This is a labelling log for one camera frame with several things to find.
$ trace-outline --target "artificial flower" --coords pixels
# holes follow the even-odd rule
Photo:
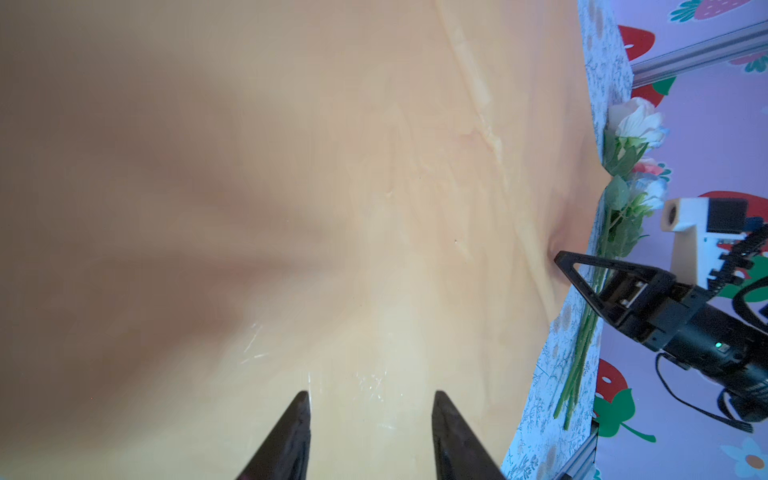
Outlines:
[[[741,443],[741,448],[731,445],[721,445],[720,449],[726,455],[736,460],[736,476],[739,478],[768,478],[768,455],[760,451],[760,447],[750,437]]]
[[[627,177],[629,201],[645,194],[641,205],[648,210],[659,210],[667,199],[667,182],[653,174],[633,173]]]
[[[658,176],[664,172],[664,167],[659,167],[658,162],[653,158],[641,158],[640,161],[632,167],[632,171],[637,174],[651,174]]]
[[[659,148],[668,130],[661,126],[664,116],[656,112],[652,103],[644,98],[631,98],[628,102],[608,108],[607,128],[616,137],[633,137],[648,148]]]

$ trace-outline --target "strawberry wallpaper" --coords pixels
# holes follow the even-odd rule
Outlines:
[[[767,0],[752,0],[704,20],[697,20],[694,12],[687,22],[676,21],[669,28],[716,22],[760,3],[768,5]],[[670,135],[664,148],[654,152],[657,161],[674,166],[669,198],[742,197],[750,202],[748,216],[768,220],[768,74],[744,71],[761,58],[724,62],[681,74],[666,86],[651,86],[669,94],[660,110]],[[649,237],[640,240],[627,260],[668,269],[673,234],[661,231],[659,214],[643,225]],[[740,272],[744,285],[768,275],[768,251],[754,260],[752,269]],[[735,315],[730,307],[735,292],[736,287],[725,289],[711,303]],[[760,311],[768,305],[768,292],[756,290],[746,300]],[[756,424],[747,435],[681,405],[661,385],[655,354],[608,326],[603,328],[600,357],[594,403],[600,425],[596,478],[768,479],[768,422]],[[660,368],[680,397],[717,412],[719,385],[667,362]]]
[[[612,5],[624,43],[632,45],[631,63],[768,20],[766,0],[613,0]],[[764,71],[764,55],[744,64],[756,61],[750,71]]]

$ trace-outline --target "purple background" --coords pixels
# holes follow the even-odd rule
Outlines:
[[[768,5],[768,0],[751,3],[753,7]],[[615,7],[617,17],[619,12],[628,11],[620,8],[622,5]],[[743,68],[723,63],[683,74],[659,106],[670,136],[648,156],[672,168],[669,198],[697,197],[712,190],[768,197],[768,72],[747,74]],[[673,234],[662,233],[659,222],[658,213],[645,220],[645,233],[650,237],[642,239],[627,260],[669,268]],[[713,303],[732,312],[728,299]],[[720,445],[740,447],[746,433],[674,400],[656,376],[654,357],[650,350],[614,329],[604,329],[601,358],[621,371],[637,406],[637,413],[626,423],[655,435],[657,443],[639,439],[623,428],[615,437],[600,438],[597,467],[601,478],[737,478],[735,461],[720,450]],[[686,372],[671,364],[661,368],[681,398],[717,412],[721,387],[695,371]],[[755,425],[753,438],[768,454],[768,422]]]
[[[768,0],[751,0],[745,5],[707,20],[670,22],[670,12],[677,10],[684,1],[614,0],[612,2],[619,25],[642,28],[656,35],[656,43],[650,51],[633,60],[632,63],[648,60],[768,20]]]

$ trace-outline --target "orange fabric surface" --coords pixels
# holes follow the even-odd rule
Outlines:
[[[0,475],[497,462],[608,181],[575,3],[30,0],[0,15]]]

